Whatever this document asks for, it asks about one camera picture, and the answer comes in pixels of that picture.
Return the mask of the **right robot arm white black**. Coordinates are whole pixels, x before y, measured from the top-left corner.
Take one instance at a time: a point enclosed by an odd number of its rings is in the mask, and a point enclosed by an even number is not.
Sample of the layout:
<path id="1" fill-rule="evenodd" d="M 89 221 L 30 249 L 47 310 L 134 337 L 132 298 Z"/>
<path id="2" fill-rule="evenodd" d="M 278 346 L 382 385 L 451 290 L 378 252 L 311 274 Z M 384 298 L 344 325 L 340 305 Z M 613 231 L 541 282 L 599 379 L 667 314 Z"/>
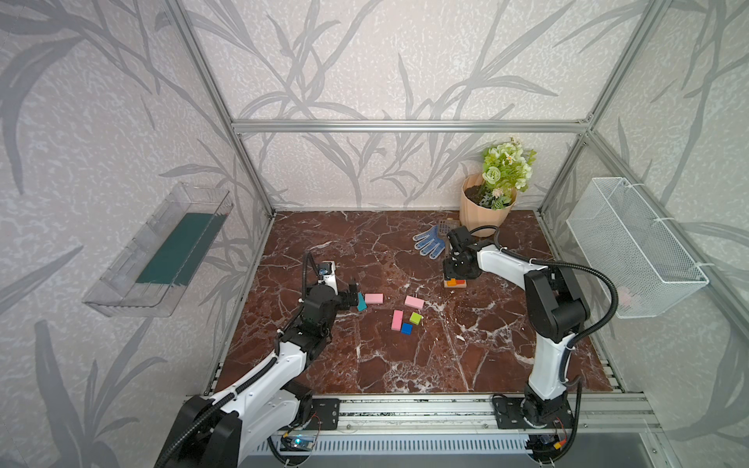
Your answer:
<path id="1" fill-rule="evenodd" d="M 607 325 L 619 306 L 618 289 L 599 270 L 589 266 L 528 259 L 501 246 L 499 238 L 481 240 L 465 226 L 447 234 L 451 250 L 443 261 L 447 280 L 473 280 L 491 273 L 520 287 L 526 296 L 527 316 L 536 333 L 534 366 L 521 397 L 495 394 L 493 413 L 500 429 L 546 429 L 556 421 L 576 423 L 569 389 L 581 397 L 582 377 L 568 378 L 571 354 L 589 335 Z M 589 327 L 590 307 L 577 281 L 577 272 L 598 279 L 610 293 L 604 317 Z"/>

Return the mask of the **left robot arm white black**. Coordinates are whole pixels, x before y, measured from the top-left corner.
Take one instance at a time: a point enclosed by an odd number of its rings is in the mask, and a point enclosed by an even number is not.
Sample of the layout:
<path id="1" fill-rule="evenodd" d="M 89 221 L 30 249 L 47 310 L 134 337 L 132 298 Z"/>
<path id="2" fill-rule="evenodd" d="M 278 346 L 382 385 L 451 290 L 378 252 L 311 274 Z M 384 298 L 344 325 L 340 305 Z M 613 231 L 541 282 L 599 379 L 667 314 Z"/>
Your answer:
<path id="1" fill-rule="evenodd" d="M 237 467 L 280 429 L 296 429 L 312 419 L 312 392 L 296 382 L 333 337 L 337 314 L 359 304 L 356 283 L 337 287 L 335 263 L 304 256 L 300 307 L 280 329 L 272 351 L 257 365 L 210 398 L 183 404 L 155 462 L 158 467 Z"/>

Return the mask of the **teal block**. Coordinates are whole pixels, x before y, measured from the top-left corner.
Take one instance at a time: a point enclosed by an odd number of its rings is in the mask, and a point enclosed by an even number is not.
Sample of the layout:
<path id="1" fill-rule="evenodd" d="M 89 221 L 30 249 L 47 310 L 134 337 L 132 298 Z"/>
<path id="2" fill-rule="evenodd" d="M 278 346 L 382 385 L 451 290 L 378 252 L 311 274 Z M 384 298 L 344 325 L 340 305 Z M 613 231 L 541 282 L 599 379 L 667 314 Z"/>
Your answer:
<path id="1" fill-rule="evenodd" d="M 357 304 L 357 310 L 358 311 L 364 311 L 367 309 L 367 304 L 365 302 L 365 297 L 362 292 L 359 292 L 358 294 L 358 304 Z"/>

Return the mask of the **pink block left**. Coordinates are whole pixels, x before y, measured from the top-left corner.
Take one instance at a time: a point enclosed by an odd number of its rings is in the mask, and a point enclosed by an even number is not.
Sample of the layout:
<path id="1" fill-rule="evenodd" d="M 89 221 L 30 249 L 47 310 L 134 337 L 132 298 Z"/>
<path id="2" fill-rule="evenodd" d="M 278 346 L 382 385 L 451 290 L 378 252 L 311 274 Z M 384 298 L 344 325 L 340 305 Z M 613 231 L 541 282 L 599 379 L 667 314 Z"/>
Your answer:
<path id="1" fill-rule="evenodd" d="M 384 294 L 365 294 L 364 295 L 365 303 L 370 305 L 377 305 L 377 304 L 383 304 L 384 303 Z"/>

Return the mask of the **pink block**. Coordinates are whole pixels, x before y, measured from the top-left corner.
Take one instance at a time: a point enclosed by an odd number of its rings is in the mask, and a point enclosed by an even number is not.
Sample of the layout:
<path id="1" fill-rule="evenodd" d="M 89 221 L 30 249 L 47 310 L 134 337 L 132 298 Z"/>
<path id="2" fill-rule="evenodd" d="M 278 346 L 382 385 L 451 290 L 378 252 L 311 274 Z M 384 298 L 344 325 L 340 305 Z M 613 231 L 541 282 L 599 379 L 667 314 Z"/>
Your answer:
<path id="1" fill-rule="evenodd" d="M 414 298 L 413 296 L 407 296 L 407 298 L 405 298 L 404 304 L 418 310 L 421 310 L 424 307 L 424 301 L 420 298 Z"/>
<path id="2" fill-rule="evenodd" d="M 391 320 L 392 331 L 399 332 L 403 327 L 404 312 L 402 310 L 394 310 Z"/>
<path id="3" fill-rule="evenodd" d="M 383 304 L 384 303 L 384 294 L 365 294 L 364 295 L 365 303 L 370 305 L 377 305 L 377 304 Z"/>

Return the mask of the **pink block lower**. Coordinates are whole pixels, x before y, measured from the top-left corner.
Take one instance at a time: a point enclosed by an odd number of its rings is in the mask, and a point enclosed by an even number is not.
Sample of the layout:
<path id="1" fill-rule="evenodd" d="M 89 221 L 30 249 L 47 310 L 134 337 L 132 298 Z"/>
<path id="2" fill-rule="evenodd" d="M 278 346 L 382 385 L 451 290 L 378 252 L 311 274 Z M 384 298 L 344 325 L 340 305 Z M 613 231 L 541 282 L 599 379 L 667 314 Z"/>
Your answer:
<path id="1" fill-rule="evenodd" d="M 399 332 L 403 327 L 404 312 L 402 310 L 394 310 L 391 320 L 392 331 Z"/>

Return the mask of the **pink block middle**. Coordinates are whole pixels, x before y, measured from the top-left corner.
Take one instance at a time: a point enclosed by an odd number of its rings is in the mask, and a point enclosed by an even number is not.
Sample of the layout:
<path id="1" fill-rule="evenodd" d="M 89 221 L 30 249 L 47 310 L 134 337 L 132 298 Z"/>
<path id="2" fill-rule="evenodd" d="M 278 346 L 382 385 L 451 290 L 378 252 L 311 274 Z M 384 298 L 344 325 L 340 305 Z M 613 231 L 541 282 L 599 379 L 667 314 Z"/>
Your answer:
<path id="1" fill-rule="evenodd" d="M 405 298 L 404 304 L 418 310 L 421 310 L 424 307 L 424 301 L 420 298 L 414 298 L 413 296 L 407 296 L 407 298 Z"/>

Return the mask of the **green block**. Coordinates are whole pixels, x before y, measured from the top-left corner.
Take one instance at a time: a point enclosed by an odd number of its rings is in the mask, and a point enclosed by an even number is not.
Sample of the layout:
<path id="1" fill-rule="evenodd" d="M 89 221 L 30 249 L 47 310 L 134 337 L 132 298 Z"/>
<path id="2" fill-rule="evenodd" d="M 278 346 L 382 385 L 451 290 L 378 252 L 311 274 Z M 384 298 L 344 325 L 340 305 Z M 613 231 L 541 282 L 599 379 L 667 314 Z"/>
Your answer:
<path id="1" fill-rule="evenodd" d="M 417 313 L 417 312 L 414 312 L 414 313 L 413 313 L 413 314 L 412 314 L 412 315 L 410 316 L 410 318 L 409 318 L 409 322 L 410 322 L 410 323 L 411 323 L 412 325 L 415 325 L 415 326 L 417 326 L 417 325 L 419 325 L 419 324 L 421 323 L 422 319 L 423 319 L 423 316 L 422 316 L 421 314 L 419 314 L 419 313 Z"/>

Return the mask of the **blue dotted work glove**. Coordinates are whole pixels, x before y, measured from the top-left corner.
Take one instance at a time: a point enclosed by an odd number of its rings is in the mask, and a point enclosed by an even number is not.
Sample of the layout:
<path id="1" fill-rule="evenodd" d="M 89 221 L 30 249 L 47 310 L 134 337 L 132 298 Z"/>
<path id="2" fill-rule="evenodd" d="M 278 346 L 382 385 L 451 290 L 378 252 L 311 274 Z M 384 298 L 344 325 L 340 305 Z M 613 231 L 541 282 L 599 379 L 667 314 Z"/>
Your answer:
<path id="1" fill-rule="evenodd" d="M 431 226 L 413 237 L 415 249 L 423 257 L 436 261 L 446 249 L 448 232 L 448 228 L 442 224 Z"/>

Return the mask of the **beige flower pot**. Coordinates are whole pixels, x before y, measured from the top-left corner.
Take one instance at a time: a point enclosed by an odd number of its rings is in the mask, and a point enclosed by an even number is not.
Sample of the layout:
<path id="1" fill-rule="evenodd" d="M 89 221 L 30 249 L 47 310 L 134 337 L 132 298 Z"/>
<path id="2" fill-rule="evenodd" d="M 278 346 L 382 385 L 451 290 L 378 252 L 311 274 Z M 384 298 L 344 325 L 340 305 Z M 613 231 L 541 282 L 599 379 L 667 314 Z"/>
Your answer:
<path id="1" fill-rule="evenodd" d="M 465 191 L 471 187 L 480 185 L 482 181 L 482 176 L 480 174 L 475 174 L 467 177 L 462 183 L 460 193 L 460 223 L 469 230 L 482 226 L 482 229 L 476 231 L 475 235 L 479 237 L 487 237 L 493 233 L 493 230 L 486 228 L 486 225 L 500 226 L 503 224 L 515 205 L 518 191 L 512 189 L 511 203 L 507 208 L 503 208 L 502 210 L 486 209 L 471 201 L 465 193 Z"/>

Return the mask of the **green artificial plant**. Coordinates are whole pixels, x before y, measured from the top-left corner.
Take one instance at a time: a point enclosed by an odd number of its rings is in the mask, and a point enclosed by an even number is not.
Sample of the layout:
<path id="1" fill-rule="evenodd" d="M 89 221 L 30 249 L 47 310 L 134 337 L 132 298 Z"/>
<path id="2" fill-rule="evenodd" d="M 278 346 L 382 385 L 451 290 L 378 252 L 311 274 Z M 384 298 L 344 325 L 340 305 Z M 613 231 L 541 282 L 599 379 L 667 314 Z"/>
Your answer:
<path id="1" fill-rule="evenodd" d="M 488 147 L 483 153 L 483 172 L 472 201 L 499 211 L 509 208 L 518 192 L 525 192 L 534 173 L 536 150 L 524 148 L 518 138 Z"/>

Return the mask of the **green circuit board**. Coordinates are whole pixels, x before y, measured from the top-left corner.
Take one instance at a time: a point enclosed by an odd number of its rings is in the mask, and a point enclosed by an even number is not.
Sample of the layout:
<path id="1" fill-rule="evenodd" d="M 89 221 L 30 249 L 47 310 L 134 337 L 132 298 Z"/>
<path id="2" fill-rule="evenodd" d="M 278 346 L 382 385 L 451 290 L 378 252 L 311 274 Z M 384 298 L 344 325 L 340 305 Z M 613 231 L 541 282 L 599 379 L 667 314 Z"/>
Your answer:
<path id="1" fill-rule="evenodd" d="M 283 436 L 280 444 L 284 452 L 311 452 L 314 449 L 316 439 L 304 436 Z"/>

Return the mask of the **clear plastic tray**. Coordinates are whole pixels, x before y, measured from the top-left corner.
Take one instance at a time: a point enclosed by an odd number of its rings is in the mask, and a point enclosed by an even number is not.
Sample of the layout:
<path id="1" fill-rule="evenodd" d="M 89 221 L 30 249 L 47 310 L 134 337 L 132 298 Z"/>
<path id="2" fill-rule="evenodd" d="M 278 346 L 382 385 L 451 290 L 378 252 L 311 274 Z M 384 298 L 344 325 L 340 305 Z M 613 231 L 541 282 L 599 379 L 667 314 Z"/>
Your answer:
<path id="1" fill-rule="evenodd" d="M 173 315 L 233 207 L 227 189 L 177 183 L 83 303 L 106 317 Z"/>

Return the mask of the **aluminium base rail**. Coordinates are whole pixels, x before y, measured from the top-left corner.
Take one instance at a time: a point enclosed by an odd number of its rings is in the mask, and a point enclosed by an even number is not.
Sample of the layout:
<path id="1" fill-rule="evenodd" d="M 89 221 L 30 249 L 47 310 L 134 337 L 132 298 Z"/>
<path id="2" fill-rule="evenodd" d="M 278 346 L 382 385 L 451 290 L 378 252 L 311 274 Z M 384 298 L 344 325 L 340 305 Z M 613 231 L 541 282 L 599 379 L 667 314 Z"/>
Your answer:
<path id="1" fill-rule="evenodd" d="M 312 399 L 325 435 L 542 434 L 521 417 L 498 424 L 490 394 L 358 394 Z M 642 393 L 585 393 L 579 433 L 659 433 L 661 424 Z"/>

